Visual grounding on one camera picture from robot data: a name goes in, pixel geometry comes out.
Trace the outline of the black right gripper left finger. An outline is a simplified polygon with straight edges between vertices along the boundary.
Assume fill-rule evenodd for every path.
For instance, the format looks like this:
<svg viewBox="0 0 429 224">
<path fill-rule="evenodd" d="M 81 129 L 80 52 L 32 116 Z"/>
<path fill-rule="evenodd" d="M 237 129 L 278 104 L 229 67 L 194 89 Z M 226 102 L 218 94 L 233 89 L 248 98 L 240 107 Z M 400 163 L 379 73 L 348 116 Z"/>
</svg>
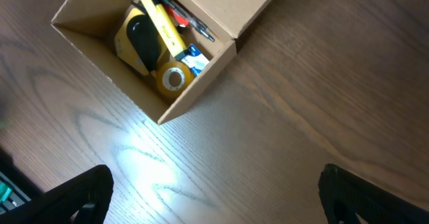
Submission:
<svg viewBox="0 0 429 224">
<path fill-rule="evenodd" d="M 100 164 L 1 215 L 2 223 L 96 223 L 105 221 L 113 176 Z"/>
</svg>

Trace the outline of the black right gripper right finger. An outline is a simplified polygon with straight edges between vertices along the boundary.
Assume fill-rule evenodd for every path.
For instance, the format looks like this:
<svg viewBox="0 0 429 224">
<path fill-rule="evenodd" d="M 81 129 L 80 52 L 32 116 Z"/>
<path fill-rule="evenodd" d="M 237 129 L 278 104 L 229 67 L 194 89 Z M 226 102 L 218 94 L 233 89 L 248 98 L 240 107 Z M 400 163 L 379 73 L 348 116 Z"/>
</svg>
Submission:
<svg viewBox="0 0 429 224">
<path fill-rule="evenodd" d="M 428 211 L 351 174 L 326 164 L 318 194 L 329 223 L 427 223 Z"/>
</svg>

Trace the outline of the yellow adhesive tape roll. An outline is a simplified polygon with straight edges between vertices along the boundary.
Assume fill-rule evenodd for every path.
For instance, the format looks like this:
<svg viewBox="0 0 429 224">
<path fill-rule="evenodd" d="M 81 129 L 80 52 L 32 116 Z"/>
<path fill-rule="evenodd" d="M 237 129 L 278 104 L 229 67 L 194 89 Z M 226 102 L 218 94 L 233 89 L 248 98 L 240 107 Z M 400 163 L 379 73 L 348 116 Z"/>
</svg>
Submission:
<svg viewBox="0 0 429 224">
<path fill-rule="evenodd" d="M 194 74 L 185 63 L 171 61 L 156 71 L 156 86 L 165 97 L 175 99 L 192 83 Z"/>
</svg>

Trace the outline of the cardboard box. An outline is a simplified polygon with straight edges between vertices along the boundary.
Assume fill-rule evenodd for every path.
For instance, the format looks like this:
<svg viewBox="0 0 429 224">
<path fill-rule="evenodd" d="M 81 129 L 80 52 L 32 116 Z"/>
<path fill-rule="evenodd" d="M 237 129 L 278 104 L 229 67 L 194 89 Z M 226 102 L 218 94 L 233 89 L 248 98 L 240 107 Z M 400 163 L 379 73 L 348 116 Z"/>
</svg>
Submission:
<svg viewBox="0 0 429 224">
<path fill-rule="evenodd" d="M 209 58 L 208 66 L 171 104 L 113 52 L 113 32 L 132 0 L 65 0 L 52 27 L 161 125 L 183 115 L 237 54 L 236 41 L 272 0 L 175 0 L 204 22 L 215 42 L 192 32 L 189 40 Z"/>
</svg>

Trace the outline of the black correction tape dispenser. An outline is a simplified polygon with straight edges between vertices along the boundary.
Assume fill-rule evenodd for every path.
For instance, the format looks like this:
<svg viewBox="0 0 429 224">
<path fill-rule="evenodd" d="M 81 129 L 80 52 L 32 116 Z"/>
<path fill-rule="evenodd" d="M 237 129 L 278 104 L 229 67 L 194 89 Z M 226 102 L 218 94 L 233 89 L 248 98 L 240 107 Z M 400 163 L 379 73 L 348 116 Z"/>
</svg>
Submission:
<svg viewBox="0 0 429 224">
<path fill-rule="evenodd" d="M 126 28 L 127 37 L 148 72 L 156 70 L 162 48 L 158 31 L 147 15 L 132 17 Z"/>
</svg>

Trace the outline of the white blue eraser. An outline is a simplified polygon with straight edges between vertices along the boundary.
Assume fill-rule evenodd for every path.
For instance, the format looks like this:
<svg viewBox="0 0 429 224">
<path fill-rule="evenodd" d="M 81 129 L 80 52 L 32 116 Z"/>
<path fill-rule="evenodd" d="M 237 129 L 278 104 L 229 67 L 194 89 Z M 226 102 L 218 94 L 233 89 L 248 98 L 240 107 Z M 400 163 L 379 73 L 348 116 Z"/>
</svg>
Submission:
<svg viewBox="0 0 429 224">
<path fill-rule="evenodd" d="M 194 44 L 189 45 L 181 61 L 189 67 L 194 76 L 198 76 L 210 62 Z"/>
</svg>

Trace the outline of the yellow highlighter marker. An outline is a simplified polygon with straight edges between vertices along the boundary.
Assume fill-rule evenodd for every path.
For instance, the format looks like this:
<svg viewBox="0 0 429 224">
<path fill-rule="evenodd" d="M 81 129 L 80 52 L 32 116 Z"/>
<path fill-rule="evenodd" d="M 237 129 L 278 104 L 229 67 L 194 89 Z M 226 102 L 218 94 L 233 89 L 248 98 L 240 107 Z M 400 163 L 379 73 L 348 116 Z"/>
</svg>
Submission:
<svg viewBox="0 0 429 224">
<path fill-rule="evenodd" d="M 187 47 L 159 0 L 140 0 L 170 54 L 177 61 L 186 56 Z"/>
</svg>

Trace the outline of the black ballpoint pen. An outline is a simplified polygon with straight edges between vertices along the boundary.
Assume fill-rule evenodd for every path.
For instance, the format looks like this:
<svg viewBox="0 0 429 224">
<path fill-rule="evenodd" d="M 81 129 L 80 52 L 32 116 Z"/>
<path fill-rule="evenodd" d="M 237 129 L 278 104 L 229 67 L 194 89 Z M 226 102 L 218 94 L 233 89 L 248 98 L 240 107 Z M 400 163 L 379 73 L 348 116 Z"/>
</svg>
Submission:
<svg viewBox="0 0 429 224">
<path fill-rule="evenodd" d="M 175 0 L 160 0 L 167 14 L 171 16 L 180 27 L 193 27 L 199 34 L 211 42 L 215 39 L 211 36 L 208 26 L 198 18 L 187 12 Z"/>
</svg>

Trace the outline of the red multi-tool pocket knife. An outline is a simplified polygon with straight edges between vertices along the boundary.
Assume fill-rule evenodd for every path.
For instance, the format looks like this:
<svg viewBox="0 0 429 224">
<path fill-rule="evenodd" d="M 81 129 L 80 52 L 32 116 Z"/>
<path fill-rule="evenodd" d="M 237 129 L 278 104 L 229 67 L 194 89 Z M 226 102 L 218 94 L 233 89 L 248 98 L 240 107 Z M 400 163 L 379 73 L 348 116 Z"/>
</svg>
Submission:
<svg viewBox="0 0 429 224">
<path fill-rule="evenodd" d="M 154 13 L 157 6 L 162 6 L 165 12 L 176 22 L 177 26 L 188 27 L 190 20 L 185 16 L 185 11 L 179 8 L 179 5 L 174 0 L 140 0 L 142 11 L 146 15 Z"/>
</svg>

